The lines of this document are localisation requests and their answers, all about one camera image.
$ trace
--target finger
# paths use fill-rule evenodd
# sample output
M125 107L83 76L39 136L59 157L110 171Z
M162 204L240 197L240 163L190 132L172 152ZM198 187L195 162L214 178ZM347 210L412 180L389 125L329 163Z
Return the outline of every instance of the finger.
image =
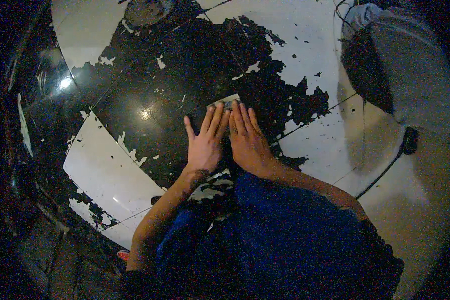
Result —
M243 123L239 103L236 100L233 101L232 108L233 108L232 114L233 114L233 118L235 120L236 130L239 135L245 135L247 133L247 131L245 129L245 124Z
M215 113L213 114L213 119L211 120L210 123L210 128L208 129L208 133L210 135L215 135L217 128L220 125L220 121L222 120L223 112L224 112L224 104L220 102L217 104Z
M218 127L216 137L221 139L225 131L227 131L228 123L230 123L230 111L227 109L223 114L222 120L220 121L220 127Z
M183 118L183 122L185 123L186 134L188 135L188 140L193 141L193 139L195 139L195 132L193 132L192 122L190 122L190 118L185 116Z
M262 131L260 130L260 126L258 126L258 120L257 120L257 115L255 115L255 111L253 110L253 108L249 108L248 109L248 114L250 115L250 121L252 122L252 126L253 128L261 133Z
M249 113L247 111L247 108L245 107L245 104L240 103L240 112L242 113L243 123L245 123L246 131L252 132L253 126L252 122L250 122Z
M215 106L210 106L207 110L207 114L205 115L205 118L203 119L203 123L201 124L200 129L200 135L202 133L207 133L208 129L210 128L210 123L212 122L212 117L214 116Z
M229 121L229 126L230 126L230 138L232 136L236 136L239 134L238 130L237 130L237 124L235 123L235 117L234 117L234 113L232 111L232 113L230 114L230 121Z

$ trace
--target gray cloth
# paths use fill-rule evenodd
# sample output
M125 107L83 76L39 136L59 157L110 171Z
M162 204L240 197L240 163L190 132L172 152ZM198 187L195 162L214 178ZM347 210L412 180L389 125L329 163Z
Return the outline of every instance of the gray cloth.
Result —
M374 4L354 6L343 38L370 28L393 96L393 116L403 126L450 142L450 66L428 23L418 14Z

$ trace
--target forearm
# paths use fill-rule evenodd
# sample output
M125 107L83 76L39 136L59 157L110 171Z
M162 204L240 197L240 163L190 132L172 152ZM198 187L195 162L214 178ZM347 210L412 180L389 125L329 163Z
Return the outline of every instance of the forearm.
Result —
M126 270L149 270L155 265L156 249L177 216L178 206L192 194L203 176L194 171L182 172L138 225L132 238Z
M269 172L264 175L265 179L288 185L295 188L306 189L326 196L330 202L344 209L351 209L356 214L359 221L368 219L365 210L360 205L359 201L346 191L337 188L336 186L318 180L307 174L303 174L288 166L280 163L273 164Z

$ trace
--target hand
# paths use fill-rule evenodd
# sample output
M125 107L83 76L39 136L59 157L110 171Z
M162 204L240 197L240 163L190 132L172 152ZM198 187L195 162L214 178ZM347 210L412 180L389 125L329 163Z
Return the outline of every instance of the hand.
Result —
M234 161L246 172L267 178L280 163L274 158L268 142L258 126L255 111L243 103L232 103L230 141Z
M200 134L195 135L189 117L184 118L188 134L188 164L182 174L212 173L222 159L221 140L227 129L230 111L224 111L224 104L211 106L203 123Z

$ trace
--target black paint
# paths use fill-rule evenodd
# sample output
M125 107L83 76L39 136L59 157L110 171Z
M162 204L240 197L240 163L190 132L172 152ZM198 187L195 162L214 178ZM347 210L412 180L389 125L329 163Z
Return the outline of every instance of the black paint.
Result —
M85 193L76 192L76 186L63 170L66 143L84 122L80 111L88 113L92 107L115 140L125 132L125 145L130 151L137 150L137 159L148 157L141 168L158 185L167 188L186 164L188 141L183 116L191 117L198 133L206 106L216 100L238 93L248 107L257 111L259 124L271 145L278 135L284 136L285 123L290 120L289 106L297 124L309 124L315 113L318 116L328 113L326 92L317 88L309 96L305 77L292 86L277 75L285 65L272 60L272 49L265 36L280 46L286 44L284 40L247 17L239 17L241 23L226 20L223 24L212 24L196 19L199 11L195 2L179 5L167 20L151 27L150 34L142 30L140 36L128 31L121 34L125 27L119 22L110 45L101 55L108 59L116 57L113 66L87 63L82 68L73 68L75 80L65 89L60 88L60 83L71 75L65 61L61 53L58 59L50 57L50 53L60 51L54 48L57 39L53 27L48 27L51 15L43 20L35 41L27 45L11 94L14 97L18 92L22 94L36 176L65 208L67 218L85 231L89 225L68 208L69 199L90 203L90 211L97 215L94 218L97 227L104 212ZM156 59L160 55L165 69L158 66ZM232 80L258 61L259 72ZM42 71L47 73L47 80L39 85L36 75ZM145 119L140 116L143 110L149 113ZM282 149L278 144L271 149L275 157L296 170L307 160L280 156ZM224 169L229 169L231 175L215 178L203 189L221 190L224 197L230 195L229 186L214 185L218 180L234 180L243 172L233 162L229 144L225 144L224 159L217 171Z

